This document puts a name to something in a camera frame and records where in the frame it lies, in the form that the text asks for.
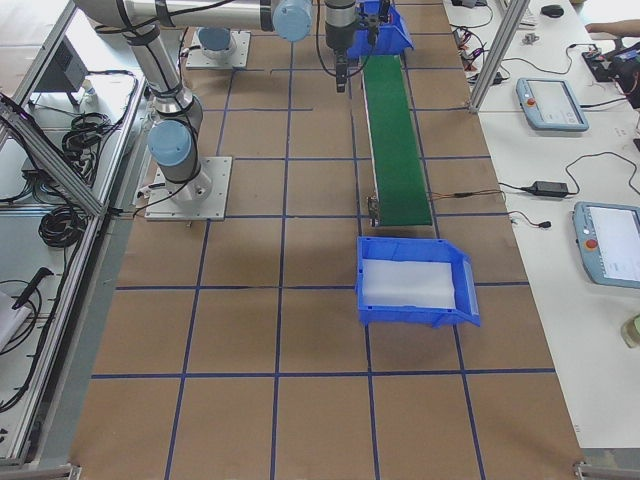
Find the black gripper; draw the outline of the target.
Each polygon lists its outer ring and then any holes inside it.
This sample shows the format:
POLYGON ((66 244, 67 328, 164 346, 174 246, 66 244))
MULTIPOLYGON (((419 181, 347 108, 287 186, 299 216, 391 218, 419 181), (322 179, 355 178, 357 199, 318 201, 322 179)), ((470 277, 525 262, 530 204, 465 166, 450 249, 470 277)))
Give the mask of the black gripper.
POLYGON ((389 21, 389 10, 391 6, 390 0, 380 0, 378 3, 377 17, 380 23, 387 23, 389 21))
POLYGON ((346 51, 353 45, 357 24, 355 1, 325 1, 325 39, 327 46, 335 51, 335 82, 337 93, 344 93, 346 89, 346 51))

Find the person forearm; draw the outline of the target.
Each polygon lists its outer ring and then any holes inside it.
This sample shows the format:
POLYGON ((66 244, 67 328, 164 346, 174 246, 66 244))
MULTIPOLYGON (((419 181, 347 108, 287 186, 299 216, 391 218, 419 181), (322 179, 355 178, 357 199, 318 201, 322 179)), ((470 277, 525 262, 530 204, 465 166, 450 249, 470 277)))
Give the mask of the person forearm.
POLYGON ((621 20, 614 22, 594 22, 585 26, 589 33, 606 33, 618 37, 639 37, 640 20, 621 20))

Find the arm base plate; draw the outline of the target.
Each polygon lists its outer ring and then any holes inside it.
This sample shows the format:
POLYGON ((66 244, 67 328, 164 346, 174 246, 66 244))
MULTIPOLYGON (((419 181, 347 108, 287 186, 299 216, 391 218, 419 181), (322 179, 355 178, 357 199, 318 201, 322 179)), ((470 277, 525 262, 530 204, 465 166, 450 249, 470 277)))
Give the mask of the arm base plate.
POLYGON ((251 34, 228 28, 198 28, 188 48, 186 68, 190 70, 244 69, 251 34))
POLYGON ((149 221, 223 221, 226 215, 232 158, 200 157, 200 173, 183 189, 167 182, 159 167, 149 191, 151 206, 144 210, 149 221))

